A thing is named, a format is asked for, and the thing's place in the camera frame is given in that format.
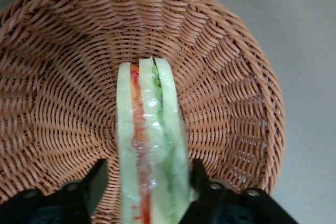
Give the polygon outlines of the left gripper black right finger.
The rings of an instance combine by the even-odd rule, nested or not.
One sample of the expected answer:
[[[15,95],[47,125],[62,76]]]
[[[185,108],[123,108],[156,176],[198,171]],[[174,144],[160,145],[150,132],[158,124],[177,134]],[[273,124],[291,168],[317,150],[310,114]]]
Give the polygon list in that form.
[[[196,199],[181,223],[297,223],[271,196],[260,188],[238,194],[222,180],[211,180],[201,159],[192,161],[192,186]]]

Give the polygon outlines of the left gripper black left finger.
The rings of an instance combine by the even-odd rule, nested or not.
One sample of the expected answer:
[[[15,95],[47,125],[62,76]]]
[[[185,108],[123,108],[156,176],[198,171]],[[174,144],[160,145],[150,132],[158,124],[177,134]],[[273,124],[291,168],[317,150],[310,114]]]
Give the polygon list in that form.
[[[51,195],[27,189],[1,204],[1,223],[92,223],[108,185],[106,159],[99,159],[88,174],[65,183]]]

